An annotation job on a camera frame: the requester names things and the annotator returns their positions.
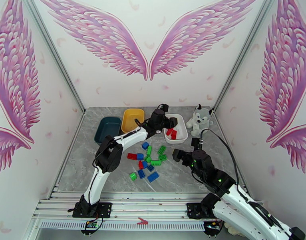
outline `pink wing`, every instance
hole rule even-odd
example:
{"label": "pink wing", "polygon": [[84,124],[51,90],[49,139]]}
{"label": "pink wing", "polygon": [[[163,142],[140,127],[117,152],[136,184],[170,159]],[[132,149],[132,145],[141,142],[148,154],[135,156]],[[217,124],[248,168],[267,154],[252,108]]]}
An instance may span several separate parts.
{"label": "pink wing", "polygon": [[11,166],[11,157],[16,149],[25,147],[30,149],[25,140],[19,139],[19,136],[11,130],[0,127],[0,172],[6,165]]}
{"label": "pink wing", "polygon": [[114,15],[72,0],[40,0],[66,32],[110,67],[147,80],[147,61],[128,28]]}
{"label": "pink wing", "polygon": [[169,29],[150,61],[150,79],[157,73],[171,75],[230,33],[245,19],[255,0],[222,0],[181,16]]}
{"label": "pink wing", "polygon": [[286,148],[292,166],[296,162],[297,168],[306,173],[306,124],[286,131],[270,147],[274,148],[276,146]]}
{"label": "pink wing", "polygon": [[261,120],[271,126],[267,142],[290,126],[306,94],[306,24],[294,0],[278,0],[277,10],[262,68]]}
{"label": "pink wing", "polygon": [[9,0],[0,20],[0,105],[12,128],[34,143],[30,127],[39,120],[38,71],[22,4]]}

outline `yellow bowl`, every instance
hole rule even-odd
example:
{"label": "yellow bowl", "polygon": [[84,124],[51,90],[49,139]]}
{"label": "yellow bowl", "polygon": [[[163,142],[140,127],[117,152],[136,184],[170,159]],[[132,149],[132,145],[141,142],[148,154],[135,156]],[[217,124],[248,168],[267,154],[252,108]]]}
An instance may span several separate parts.
{"label": "yellow bowl", "polygon": [[139,108],[130,108],[124,111],[121,130],[123,133],[132,131],[137,127],[135,119],[138,119],[140,123],[144,121],[144,111]]}

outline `green block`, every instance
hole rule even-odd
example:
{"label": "green block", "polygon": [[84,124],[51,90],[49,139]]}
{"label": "green block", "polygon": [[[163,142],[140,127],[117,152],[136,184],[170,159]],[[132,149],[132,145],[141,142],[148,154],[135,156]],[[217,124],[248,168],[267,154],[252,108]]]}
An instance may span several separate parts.
{"label": "green block", "polygon": [[161,148],[159,149],[159,151],[157,152],[159,155],[163,155],[163,153],[165,152],[166,147],[165,146],[161,146]]}
{"label": "green block", "polygon": [[145,160],[147,163],[150,163],[151,160],[152,160],[152,158],[151,158],[150,156],[146,156],[146,157],[144,158],[144,160]]}
{"label": "green block", "polygon": [[152,152],[152,146],[149,146],[149,147],[147,148],[146,155],[147,155],[147,156],[150,156],[150,155],[151,155],[151,152]]}
{"label": "green block", "polygon": [[130,174],[130,178],[132,179],[132,181],[135,181],[135,180],[137,179],[136,173],[135,173],[135,172],[132,172],[132,173]]}
{"label": "green block", "polygon": [[151,160],[151,165],[152,166],[160,166],[161,165],[161,161],[160,160]]}
{"label": "green block", "polygon": [[159,160],[162,162],[162,161],[165,161],[167,160],[167,156],[166,155],[160,155],[159,156]]}

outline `stuffed animal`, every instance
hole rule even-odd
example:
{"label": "stuffed animal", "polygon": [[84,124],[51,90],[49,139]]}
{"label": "stuffed animal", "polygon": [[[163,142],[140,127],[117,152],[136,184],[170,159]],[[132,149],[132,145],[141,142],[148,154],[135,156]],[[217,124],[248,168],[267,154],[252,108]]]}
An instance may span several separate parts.
{"label": "stuffed animal", "polygon": [[199,137],[203,129],[209,128],[209,126],[213,124],[213,121],[210,121],[213,113],[214,110],[210,107],[202,108],[201,104],[196,106],[193,116],[186,123],[187,128],[193,127],[193,130],[191,131],[193,137]]}

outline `blue block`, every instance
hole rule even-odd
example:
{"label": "blue block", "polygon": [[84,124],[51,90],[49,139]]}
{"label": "blue block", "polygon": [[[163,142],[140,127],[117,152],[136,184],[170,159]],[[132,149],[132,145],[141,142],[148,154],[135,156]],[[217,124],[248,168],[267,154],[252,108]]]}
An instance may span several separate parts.
{"label": "blue block", "polygon": [[146,150],[148,147],[149,147],[149,143],[144,142],[144,143],[142,144],[142,148],[143,148],[144,150]]}
{"label": "blue block", "polygon": [[137,153],[137,154],[136,154],[136,158],[137,158],[139,161],[141,161],[141,160],[144,159],[144,155],[143,155],[142,153]]}
{"label": "blue block", "polygon": [[143,170],[138,170],[137,173],[139,174],[140,179],[145,178],[145,174],[144,174]]}
{"label": "blue block", "polygon": [[148,176],[147,179],[149,180],[149,182],[153,182],[158,177],[159,177],[159,175],[157,174],[157,172],[154,172],[150,176]]}
{"label": "blue block", "polygon": [[149,166],[146,161],[142,161],[142,164],[144,168],[147,168]]}
{"label": "blue block", "polygon": [[149,165],[149,166],[147,167],[147,169],[148,169],[150,172],[152,172],[152,171],[154,170],[154,166]]}

